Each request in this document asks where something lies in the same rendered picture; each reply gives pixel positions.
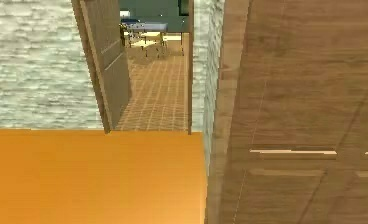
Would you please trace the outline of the brown wooden room door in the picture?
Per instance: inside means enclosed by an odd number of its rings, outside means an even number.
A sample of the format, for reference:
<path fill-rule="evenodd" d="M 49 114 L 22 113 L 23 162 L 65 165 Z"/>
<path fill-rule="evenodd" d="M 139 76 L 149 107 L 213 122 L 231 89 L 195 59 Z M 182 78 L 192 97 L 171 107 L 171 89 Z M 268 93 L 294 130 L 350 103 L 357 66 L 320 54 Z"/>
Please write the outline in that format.
<path fill-rule="evenodd" d="M 105 133 L 115 130 L 131 98 L 118 0 L 70 0 Z"/>

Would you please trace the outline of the blue table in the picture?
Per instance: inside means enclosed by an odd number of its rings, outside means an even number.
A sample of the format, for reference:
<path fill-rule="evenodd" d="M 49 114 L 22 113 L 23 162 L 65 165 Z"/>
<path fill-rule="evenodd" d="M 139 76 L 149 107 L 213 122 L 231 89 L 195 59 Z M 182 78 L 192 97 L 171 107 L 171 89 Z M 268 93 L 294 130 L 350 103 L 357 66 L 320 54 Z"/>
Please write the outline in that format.
<path fill-rule="evenodd" d="M 168 41 L 179 41 L 181 54 L 184 54 L 184 33 L 168 35 L 167 23 L 134 20 L 121 22 L 119 27 L 121 36 L 128 39 L 128 46 L 141 48 L 145 52 L 145 56 L 148 56 L 148 47 L 154 46 L 157 57 L 160 57 L 168 48 Z"/>

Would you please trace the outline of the dark framed window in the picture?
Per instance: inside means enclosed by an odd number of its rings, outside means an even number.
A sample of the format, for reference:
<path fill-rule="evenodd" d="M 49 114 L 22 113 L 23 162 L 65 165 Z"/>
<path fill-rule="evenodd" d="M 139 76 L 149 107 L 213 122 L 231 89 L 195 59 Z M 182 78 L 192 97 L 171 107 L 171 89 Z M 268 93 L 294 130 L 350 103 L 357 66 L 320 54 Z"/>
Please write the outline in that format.
<path fill-rule="evenodd" d="M 189 0 L 178 0 L 178 8 L 180 16 L 189 15 Z"/>

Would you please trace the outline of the brown wooden cupboard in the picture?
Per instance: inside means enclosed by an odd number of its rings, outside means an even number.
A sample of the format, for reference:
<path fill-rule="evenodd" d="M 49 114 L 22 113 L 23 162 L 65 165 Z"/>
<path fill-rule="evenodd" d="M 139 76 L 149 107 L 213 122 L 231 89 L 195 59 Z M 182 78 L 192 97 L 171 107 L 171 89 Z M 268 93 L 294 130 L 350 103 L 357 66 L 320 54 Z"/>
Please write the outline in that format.
<path fill-rule="evenodd" d="M 204 224 L 368 224 L 368 0 L 226 0 Z"/>

